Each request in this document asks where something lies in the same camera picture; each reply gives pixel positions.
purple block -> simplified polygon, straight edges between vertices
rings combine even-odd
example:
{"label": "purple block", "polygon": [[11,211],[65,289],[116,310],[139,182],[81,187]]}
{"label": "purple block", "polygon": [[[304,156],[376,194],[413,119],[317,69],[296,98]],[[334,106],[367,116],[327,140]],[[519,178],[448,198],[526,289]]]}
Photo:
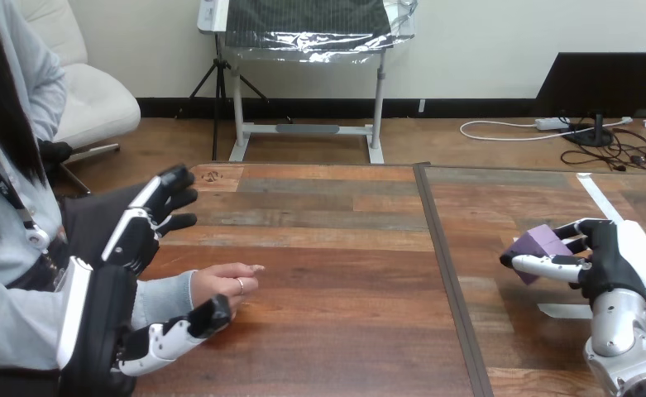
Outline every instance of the purple block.
{"label": "purple block", "polygon": [[[573,255],[566,247],[566,244],[547,225],[537,226],[528,230],[506,250],[506,253],[510,251],[534,256]],[[539,278],[538,275],[531,275],[522,271],[516,270],[515,273],[527,285],[532,284]]]}

chair leg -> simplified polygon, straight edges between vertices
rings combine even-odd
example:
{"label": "chair leg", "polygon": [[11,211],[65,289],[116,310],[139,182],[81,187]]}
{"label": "chair leg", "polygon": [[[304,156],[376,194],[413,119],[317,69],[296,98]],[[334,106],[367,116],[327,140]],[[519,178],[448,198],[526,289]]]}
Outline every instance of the chair leg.
{"label": "chair leg", "polygon": [[91,194],[91,190],[87,185],[84,184],[84,182],[81,181],[81,179],[77,178],[77,175],[72,174],[72,171],[70,171],[66,165],[60,164],[60,170],[69,178],[69,180],[74,184],[75,187],[81,189],[81,191],[85,194]]}
{"label": "chair leg", "polygon": [[88,159],[89,157],[94,157],[95,155],[102,155],[103,153],[108,153],[109,151],[119,151],[121,150],[120,145],[113,143],[111,145],[94,147],[87,151],[81,151],[79,153],[74,153],[64,164],[72,164],[76,161]]}

light blue sweater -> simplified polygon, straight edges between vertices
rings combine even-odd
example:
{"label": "light blue sweater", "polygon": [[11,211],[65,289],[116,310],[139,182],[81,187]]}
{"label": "light blue sweater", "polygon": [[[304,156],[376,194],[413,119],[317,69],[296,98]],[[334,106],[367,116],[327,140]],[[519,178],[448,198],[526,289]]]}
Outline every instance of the light blue sweater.
{"label": "light blue sweater", "polygon": [[[31,30],[13,0],[0,0],[0,36],[33,132],[51,141],[66,100],[59,59]],[[49,233],[56,232],[61,226],[60,210],[50,188],[13,171],[9,179],[34,213],[36,223]],[[17,212],[0,194],[0,368],[57,367],[60,295],[4,287],[25,273],[39,256],[40,252],[26,241]],[[191,274],[138,283],[133,327],[163,322],[190,311]]]}

woman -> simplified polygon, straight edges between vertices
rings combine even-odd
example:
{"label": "woman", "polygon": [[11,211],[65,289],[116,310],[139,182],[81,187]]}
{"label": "woman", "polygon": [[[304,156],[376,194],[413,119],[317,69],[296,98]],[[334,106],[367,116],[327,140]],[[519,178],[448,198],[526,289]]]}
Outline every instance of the woman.
{"label": "woman", "polygon": [[[32,221],[49,234],[53,244],[60,239],[62,215],[45,179],[36,138],[50,141],[57,132],[65,105],[63,75],[57,56],[26,24],[13,0],[0,0],[0,173],[7,174]],[[29,242],[24,219],[2,193],[0,368],[52,370],[57,366],[60,296],[47,292],[51,288],[13,288],[35,271],[44,256]],[[132,326],[141,328],[184,315],[216,293],[228,295],[235,310],[257,288],[257,269],[243,264],[220,265],[139,283]]]}

ring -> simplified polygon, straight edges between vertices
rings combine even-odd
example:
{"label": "ring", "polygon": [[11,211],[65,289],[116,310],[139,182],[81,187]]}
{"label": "ring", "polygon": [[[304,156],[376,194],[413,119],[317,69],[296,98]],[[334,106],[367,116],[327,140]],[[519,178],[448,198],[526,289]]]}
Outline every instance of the ring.
{"label": "ring", "polygon": [[242,283],[242,280],[240,280],[239,277],[237,277],[235,280],[240,281],[240,295],[244,295],[245,294],[245,284]]}

